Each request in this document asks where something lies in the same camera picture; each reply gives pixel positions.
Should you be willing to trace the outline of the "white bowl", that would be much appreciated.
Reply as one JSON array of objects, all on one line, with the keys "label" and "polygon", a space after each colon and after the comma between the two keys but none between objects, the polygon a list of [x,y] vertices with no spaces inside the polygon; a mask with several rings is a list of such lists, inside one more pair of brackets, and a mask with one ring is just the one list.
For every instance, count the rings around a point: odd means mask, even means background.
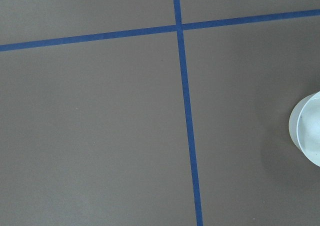
[{"label": "white bowl", "polygon": [[295,146],[316,166],[320,165],[320,93],[300,100],[288,122],[289,135]]}]

